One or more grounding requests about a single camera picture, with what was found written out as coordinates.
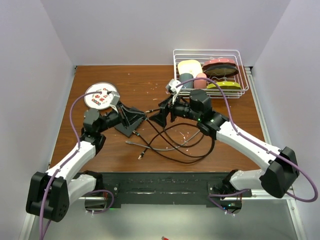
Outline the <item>black network switch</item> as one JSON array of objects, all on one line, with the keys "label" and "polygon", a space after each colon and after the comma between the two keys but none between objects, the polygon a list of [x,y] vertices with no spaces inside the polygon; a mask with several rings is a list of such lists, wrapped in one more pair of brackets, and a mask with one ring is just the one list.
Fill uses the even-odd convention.
[{"label": "black network switch", "polygon": [[134,134],[134,131],[136,131],[140,127],[140,125],[145,121],[145,119],[146,119],[145,117],[139,118],[130,126],[124,126],[122,123],[120,123],[116,125],[114,128],[119,133],[123,134],[127,138],[130,138]]}]

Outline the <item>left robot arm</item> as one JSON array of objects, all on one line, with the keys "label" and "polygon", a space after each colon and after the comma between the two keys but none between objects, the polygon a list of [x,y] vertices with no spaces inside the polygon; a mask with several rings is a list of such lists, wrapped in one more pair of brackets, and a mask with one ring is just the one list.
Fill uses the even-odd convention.
[{"label": "left robot arm", "polygon": [[97,109],[88,109],[75,147],[57,165],[31,177],[26,212],[60,222],[77,199],[88,193],[99,196],[104,190],[102,175],[92,171],[80,173],[80,169],[103,148],[104,131],[121,126],[133,132],[145,119],[143,111],[121,102],[104,115]]}]

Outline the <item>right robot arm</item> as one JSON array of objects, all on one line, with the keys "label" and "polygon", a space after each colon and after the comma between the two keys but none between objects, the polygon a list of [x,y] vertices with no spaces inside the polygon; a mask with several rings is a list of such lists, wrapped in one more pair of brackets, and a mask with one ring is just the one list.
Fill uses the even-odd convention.
[{"label": "right robot arm", "polygon": [[233,170],[223,180],[222,191],[233,197],[244,189],[262,189],[275,198],[282,198],[299,176],[295,152],[265,143],[232,123],[231,119],[212,108],[211,98],[201,89],[192,90],[189,102],[171,95],[159,104],[160,110],[149,119],[161,127],[177,117],[196,121],[205,136],[236,149],[258,166],[258,170]]}]

